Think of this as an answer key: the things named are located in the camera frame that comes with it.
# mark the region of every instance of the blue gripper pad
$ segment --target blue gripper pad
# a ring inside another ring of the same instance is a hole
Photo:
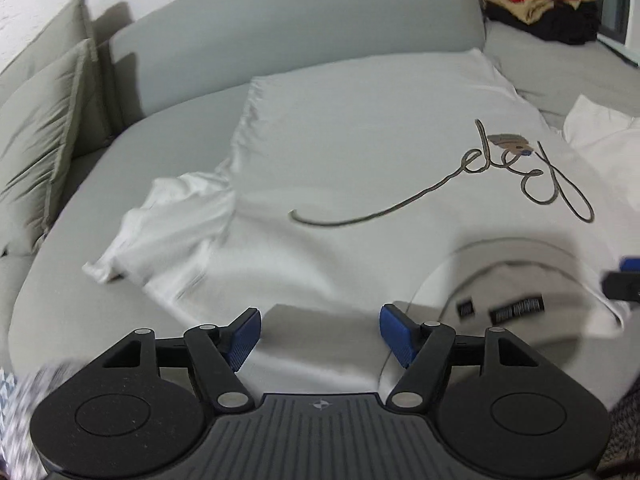
[[[260,339],[261,329],[262,319],[260,318],[260,312],[256,311],[240,328],[233,332],[229,352],[224,357],[234,372],[237,372],[242,363],[249,357],[251,350],[254,349]]]
[[[621,272],[640,272],[640,258],[625,258],[620,263]]]
[[[405,325],[386,305],[382,307],[380,335],[403,368],[408,368],[418,355],[414,348],[413,330],[414,327]]]

